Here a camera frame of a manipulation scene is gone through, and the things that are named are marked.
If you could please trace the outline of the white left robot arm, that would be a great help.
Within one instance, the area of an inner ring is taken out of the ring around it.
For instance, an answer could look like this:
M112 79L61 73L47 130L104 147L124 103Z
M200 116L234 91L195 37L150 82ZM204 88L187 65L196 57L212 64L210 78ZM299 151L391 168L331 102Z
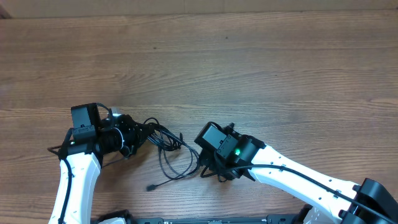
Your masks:
M101 103L73 106L73 126L62 144L50 147L60 161L60 183L50 223L90 223L95 185L105 155L120 152L124 158L136 154L154 133L153 124L135 122L129 115L106 108Z

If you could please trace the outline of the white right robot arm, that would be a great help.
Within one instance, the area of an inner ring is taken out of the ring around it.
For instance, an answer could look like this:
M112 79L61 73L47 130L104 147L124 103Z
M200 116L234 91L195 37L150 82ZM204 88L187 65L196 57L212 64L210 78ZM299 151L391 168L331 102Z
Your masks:
M379 182L333 178L299 164L230 124L209 122L195 143L200 160L220 182L242 176L281 189L309 207L298 223L397 223L397 201Z

